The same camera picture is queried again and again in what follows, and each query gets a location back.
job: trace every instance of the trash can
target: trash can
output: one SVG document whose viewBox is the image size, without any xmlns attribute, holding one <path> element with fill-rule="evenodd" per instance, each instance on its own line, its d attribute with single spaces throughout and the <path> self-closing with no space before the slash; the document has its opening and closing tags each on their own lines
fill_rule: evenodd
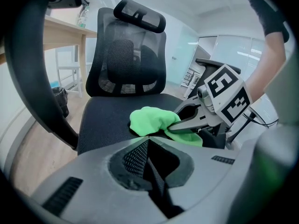
<svg viewBox="0 0 299 224">
<path fill-rule="evenodd" d="M 59 103 L 59 106 L 66 118 L 69 115 L 69 109 L 67 108 L 67 92 L 63 87 L 52 88 L 55 99 Z"/>
</svg>

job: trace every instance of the chair seat cushion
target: chair seat cushion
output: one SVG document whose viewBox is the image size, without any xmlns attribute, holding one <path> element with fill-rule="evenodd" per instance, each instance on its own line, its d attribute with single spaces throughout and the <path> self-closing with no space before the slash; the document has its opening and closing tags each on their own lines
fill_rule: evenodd
<svg viewBox="0 0 299 224">
<path fill-rule="evenodd" d="M 151 106 L 174 111 L 181 102 L 181 99 L 168 94 L 90 98 L 81 122 L 78 154 L 137 138 L 128 126 L 134 110 Z"/>
</svg>

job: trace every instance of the green cloth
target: green cloth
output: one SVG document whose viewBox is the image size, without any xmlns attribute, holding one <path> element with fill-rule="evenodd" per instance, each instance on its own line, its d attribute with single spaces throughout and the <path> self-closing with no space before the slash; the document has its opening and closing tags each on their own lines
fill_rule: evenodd
<svg viewBox="0 0 299 224">
<path fill-rule="evenodd" d="M 130 129 L 139 136 L 156 133 L 162 129 L 176 142 L 202 147 L 202 139 L 195 133 L 174 134 L 168 131 L 168 126 L 180 120 L 179 116 L 172 111 L 147 106 L 131 113 Z"/>
</svg>

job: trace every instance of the chair headrest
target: chair headrest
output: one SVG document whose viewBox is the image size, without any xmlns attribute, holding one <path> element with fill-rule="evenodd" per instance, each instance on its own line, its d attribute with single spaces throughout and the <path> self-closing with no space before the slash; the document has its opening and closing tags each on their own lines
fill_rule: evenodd
<svg viewBox="0 0 299 224">
<path fill-rule="evenodd" d="M 133 0 L 121 0 L 115 7 L 113 14 L 122 21 L 155 33 L 162 33 L 166 26 L 166 19 L 160 13 Z"/>
</svg>

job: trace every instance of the plastic bottle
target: plastic bottle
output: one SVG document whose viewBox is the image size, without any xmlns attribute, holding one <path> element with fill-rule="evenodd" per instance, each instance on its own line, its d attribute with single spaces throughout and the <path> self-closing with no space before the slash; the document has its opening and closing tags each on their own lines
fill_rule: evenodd
<svg viewBox="0 0 299 224">
<path fill-rule="evenodd" d="M 78 20 L 78 26 L 85 28 L 86 22 L 87 22 L 87 14 L 89 11 L 89 6 L 86 6 L 85 9 L 81 12 L 81 15 Z"/>
</svg>

